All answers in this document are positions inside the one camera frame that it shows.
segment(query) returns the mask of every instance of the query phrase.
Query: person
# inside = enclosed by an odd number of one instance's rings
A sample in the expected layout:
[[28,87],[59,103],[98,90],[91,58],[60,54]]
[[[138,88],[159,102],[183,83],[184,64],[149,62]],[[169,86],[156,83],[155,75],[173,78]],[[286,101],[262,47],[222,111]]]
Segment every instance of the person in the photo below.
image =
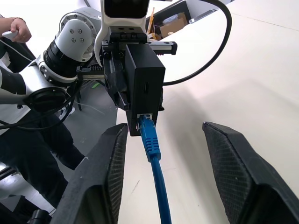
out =
[[[12,41],[1,36],[8,30],[19,31]],[[0,18],[0,39],[34,60],[34,55],[24,44],[30,38],[31,33],[22,18]],[[0,42],[0,66],[12,72],[24,69],[30,61],[16,54],[3,42]],[[0,120],[7,123],[31,120],[39,116],[40,113],[26,106],[17,109],[16,105],[0,105]],[[51,115],[24,127],[48,127],[59,121],[56,115]],[[27,132],[16,128],[0,130],[0,161],[19,171],[24,179],[56,208],[68,182],[52,153],[73,170],[84,159],[84,155],[74,146],[71,133],[64,124],[45,131]]]

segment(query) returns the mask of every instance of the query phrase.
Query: white wall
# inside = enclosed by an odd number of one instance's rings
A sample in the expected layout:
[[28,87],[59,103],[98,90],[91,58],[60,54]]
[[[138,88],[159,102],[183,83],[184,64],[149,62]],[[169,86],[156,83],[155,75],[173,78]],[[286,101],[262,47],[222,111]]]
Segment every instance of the white wall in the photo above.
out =
[[[220,0],[220,1],[222,1],[224,4],[228,4],[231,2],[231,0]],[[200,0],[186,0],[186,2],[189,8],[191,18],[203,14],[210,9],[217,9],[217,7]]]

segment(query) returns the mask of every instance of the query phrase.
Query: cardboard box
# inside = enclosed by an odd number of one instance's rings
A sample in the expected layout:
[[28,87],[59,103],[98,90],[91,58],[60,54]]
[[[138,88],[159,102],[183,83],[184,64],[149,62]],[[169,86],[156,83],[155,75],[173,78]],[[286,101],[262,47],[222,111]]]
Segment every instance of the cardboard box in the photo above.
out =
[[179,31],[188,24],[185,13],[179,13],[178,19],[160,27],[162,37],[165,38],[172,33]]

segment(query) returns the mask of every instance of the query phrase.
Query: gray floor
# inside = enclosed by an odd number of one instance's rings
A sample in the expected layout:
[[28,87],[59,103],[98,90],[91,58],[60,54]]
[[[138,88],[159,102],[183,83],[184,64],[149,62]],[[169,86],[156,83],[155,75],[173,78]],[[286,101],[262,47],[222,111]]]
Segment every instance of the gray floor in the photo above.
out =
[[[103,86],[99,85],[92,89],[93,84],[95,82],[90,82],[88,85],[83,86],[81,103],[90,105],[100,112],[84,105],[80,112],[78,105],[75,105],[75,112],[64,122],[72,133],[76,147],[83,154],[87,154],[92,149],[100,135],[107,128],[116,124],[117,108],[114,106],[113,101]],[[59,161],[58,165],[66,180],[69,180],[73,171]],[[0,181],[0,199],[6,198],[10,194],[24,195],[41,209],[48,212],[53,210],[53,207],[19,174],[9,176]]]

